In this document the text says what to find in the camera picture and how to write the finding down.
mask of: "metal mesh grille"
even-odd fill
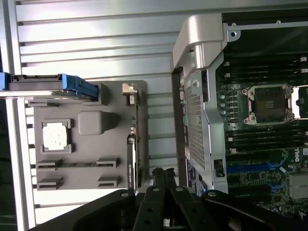
[[[204,150],[203,150],[203,134],[201,121],[201,97],[192,94],[192,87],[189,86],[185,90],[187,115],[188,115],[188,137],[190,156],[205,169]]]

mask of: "green circuit board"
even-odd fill
[[[286,216],[308,212],[307,67],[302,54],[226,57],[216,76],[229,194]]]

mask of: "corrugated metal wall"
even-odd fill
[[[16,12],[22,73],[68,73],[89,80],[147,81],[150,171],[156,166],[176,168],[170,56],[184,20],[190,15],[209,11],[241,11],[247,7],[261,9],[265,6],[270,9],[277,4],[281,8],[285,4],[306,2],[18,0]],[[54,196],[53,202],[46,202],[46,199],[50,199],[50,195],[44,197],[34,192],[37,204],[59,204],[61,198]],[[41,216],[43,210],[36,211],[36,215]],[[37,223],[45,220],[37,217]]]

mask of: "silver chassis frame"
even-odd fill
[[[227,178],[217,178],[214,160],[222,159],[225,171],[225,136],[223,121],[219,115],[216,99],[216,69],[223,63],[223,50],[228,42],[241,37],[243,30],[275,29],[283,27],[308,26],[308,22],[227,26],[220,13],[194,15],[189,17],[180,31],[173,49],[171,69],[183,68],[184,82],[201,80],[202,70],[207,73],[208,102],[203,102],[202,129],[204,140],[205,168],[193,158],[190,159],[209,189],[228,192]]]

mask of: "pcie slot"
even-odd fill
[[[241,160],[268,160],[270,156],[269,152],[262,152],[262,153],[253,153],[253,154],[233,154],[233,155],[226,155],[226,161],[233,162],[233,161],[241,161]]]
[[[247,196],[245,200],[251,203],[260,203],[260,202],[271,202],[271,195],[255,195],[255,196]]]
[[[228,166],[227,167],[227,173],[245,173],[245,172],[255,172],[255,171],[270,171],[270,170],[276,170],[277,168],[281,167],[281,165],[284,163],[284,160],[282,160],[278,164],[255,164],[255,165],[240,165],[240,166]]]
[[[256,186],[242,186],[235,188],[228,188],[229,194],[232,196],[253,196],[260,194],[269,194],[271,191],[271,187],[267,184],[264,185],[256,185]]]

